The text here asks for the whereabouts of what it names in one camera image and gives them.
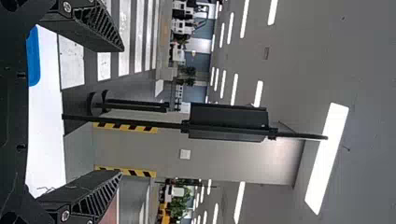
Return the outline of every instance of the white tile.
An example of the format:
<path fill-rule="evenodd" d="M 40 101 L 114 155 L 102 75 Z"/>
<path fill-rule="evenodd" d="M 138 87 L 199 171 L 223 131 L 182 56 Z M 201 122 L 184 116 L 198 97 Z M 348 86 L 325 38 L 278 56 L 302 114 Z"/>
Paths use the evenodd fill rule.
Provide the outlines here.
<path fill-rule="evenodd" d="M 111 15 L 111 0 L 103 2 Z M 111 53 L 98 53 L 98 81 L 111 78 Z"/>
<path fill-rule="evenodd" d="M 145 60 L 145 70 L 148 71 L 150 69 L 151 64 L 151 38 L 152 38 L 152 9 L 153 9 L 153 0 L 148 0 L 148 26 L 147 26 L 147 34 L 146 34 L 146 60 Z"/>
<path fill-rule="evenodd" d="M 154 13 L 154 34 L 152 46 L 152 69 L 157 67 L 157 46 L 158 46 L 158 26 L 159 26 L 159 14 L 160 14 L 160 0 L 155 0 L 155 13 Z"/>
<path fill-rule="evenodd" d="M 143 33 L 145 18 L 145 0 L 137 0 L 136 2 L 136 41 L 134 48 L 134 72 L 142 72 L 143 57 Z"/>
<path fill-rule="evenodd" d="M 59 35 L 62 90 L 85 84 L 84 47 Z"/>
<path fill-rule="evenodd" d="M 120 0 L 120 36 L 125 51 L 119 54 L 119 76 L 130 73 L 130 50 L 131 50 L 131 1 Z"/>

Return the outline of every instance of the yellow and black warning stripe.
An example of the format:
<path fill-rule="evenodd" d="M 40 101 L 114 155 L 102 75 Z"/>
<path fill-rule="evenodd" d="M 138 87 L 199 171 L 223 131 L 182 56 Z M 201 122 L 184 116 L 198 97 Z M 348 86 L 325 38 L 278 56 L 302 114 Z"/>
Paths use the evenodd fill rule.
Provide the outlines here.
<path fill-rule="evenodd" d="M 158 128 L 148 126 L 135 126 L 129 124 L 116 124 L 116 123 L 93 123 L 94 128 L 107 129 L 107 130 L 118 130 L 125 132 L 138 132 L 138 133 L 157 133 Z"/>
<path fill-rule="evenodd" d="M 95 170 L 118 171 L 118 172 L 122 172 L 123 175 L 132 175 L 132 176 L 141 176 L 141 177 L 153 177 L 153 178 L 157 177 L 157 172 L 155 172 L 155 171 L 132 169 L 132 168 L 122 168 L 122 167 L 95 165 Z"/>

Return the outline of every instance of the led panel light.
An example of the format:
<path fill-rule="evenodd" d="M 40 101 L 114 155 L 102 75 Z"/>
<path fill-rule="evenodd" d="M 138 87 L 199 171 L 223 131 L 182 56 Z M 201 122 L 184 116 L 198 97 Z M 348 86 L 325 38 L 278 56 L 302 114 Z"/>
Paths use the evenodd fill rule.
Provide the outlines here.
<path fill-rule="evenodd" d="M 219 69 L 216 69 L 215 91 L 218 90 L 218 84 L 219 84 Z"/>
<path fill-rule="evenodd" d="M 227 77 L 227 71 L 224 70 L 224 71 L 223 71 L 223 77 L 222 77 L 222 79 L 221 79 L 220 99 L 222 99 L 223 96 L 224 96 L 224 86 L 225 86 L 225 79 L 226 79 L 226 77 Z"/>
<path fill-rule="evenodd" d="M 238 74 L 233 76 L 233 92 L 231 93 L 231 105 L 235 104 L 236 88 L 238 87 Z"/>
<path fill-rule="evenodd" d="M 314 168 L 309 179 L 305 202 L 315 214 L 319 214 L 329 184 L 332 167 L 347 122 L 349 108 L 335 103 L 330 104 L 329 113 L 324 125 L 323 135 L 329 140 L 320 142 Z"/>
<path fill-rule="evenodd" d="M 222 44 L 224 41 L 224 26 L 225 26 L 225 24 L 223 23 L 221 25 L 221 34 L 220 34 L 220 43 L 219 43 L 220 48 L 222 48 Z"/>
<path fill-rule="evenodd" d="M 245 31 L 247 29 L 248 4 L 249 4 L 249 0 L 245 0 L 244 14 L 242 16 L 241 39 L 245 37 Z"/>
<path fill-rule="evenodd" d="M 231 44 L 231 37 L 233 35 L 233 12 L 230 15 L 230 23 L 228 25 L 227 44 Z"/>
<path fill-rule="evenodd" d="M 235 211 L 233 213 L 233 220 L 235 221 L 235 224 L 238 224 L 239 217 L 241 215 L 242 202 L 244 201 L 245 185 L 246 182 L 244 181 L 239 183 L 238 196 L 236 197 Z"/>
<path fill-rule="evenodd" d="M 275 23 L 277 1 L 278 0 L 271 1 L 270 13 L 268 15 L 268 25 L 273 25 Z"/>
<path fill-rule="evenodd" d="M 260 107 L 262 101 L 262 87 L 264 83 L 262 81 L 257 82 L 256 96 L 254 97 L 254 107 Z"/>

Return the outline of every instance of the black metal bracket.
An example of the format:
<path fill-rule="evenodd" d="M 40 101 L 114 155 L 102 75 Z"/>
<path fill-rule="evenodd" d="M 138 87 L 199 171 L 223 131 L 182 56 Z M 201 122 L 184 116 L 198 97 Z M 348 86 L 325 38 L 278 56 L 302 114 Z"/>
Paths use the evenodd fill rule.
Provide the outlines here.
<path fill-rule="evenodd" d="M 29 193 L 25 186 L 26 162 L 29 151 L 28 146 L 28 68 L 26 55 L 26 38 L 31 29 L 42 20 L 51 9 L 59 6 L 61 0 L 0 0 L 0 30 L 4 33 L 0 35 L 0 223 L 1 224 L 52 224 L 59 223 L 59 218 L 55 216 L 56 211 L 63 211 L 69 208 L 65 201 L 47 201 L 39 203 Z M 112 33 L 111 38 L 120 36 L 118 31 Z M 120 41 L 112 40 L 118 48 L 123 47 Z M 110 178 L 104 172 L 97 173 L 98 178 L 105 181 Z M 90 194 L 88 188 L 84 189 L 86 194 Z M 53 191 L 44 197 L 60 192 Z M 69 202 L 73 200 L 73 195 L 68 195 Z M 49 206 L 59 206 L 59 210 L 45 208 Z M 69 214 L 70 223 L 92 224 L 100 219 L 100 214 L 95 218 L 81 216 L 73 213 Z"/>

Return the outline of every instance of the bolt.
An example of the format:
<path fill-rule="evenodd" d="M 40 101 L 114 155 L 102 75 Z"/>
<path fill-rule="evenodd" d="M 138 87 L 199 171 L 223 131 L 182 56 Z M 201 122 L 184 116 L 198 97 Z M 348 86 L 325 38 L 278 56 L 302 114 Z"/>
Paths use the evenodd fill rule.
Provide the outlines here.
<path fill-rule="evenodd" d="M 63 213 L 62 213 L 62 218 L 61 218 L 61 221 L 62 222 L 66 222 L 67 221 L 67 219 L 69 219 L 70 218 L 70 212 L 69 211 L 64 211 Z"/>
<path fill-rule="evenodd" d="M 18 152 L 24 152 L 24 151 L 26 151 L 26 149 L 27 149 L 26 144 L 17 145 L 17 151 Z"/>
<path fill-rule="evenodd" d="M 72 6 L 70 6 L 70 3 L 64 2 L 64 11 L 67 13 L 72 12 Z"/>

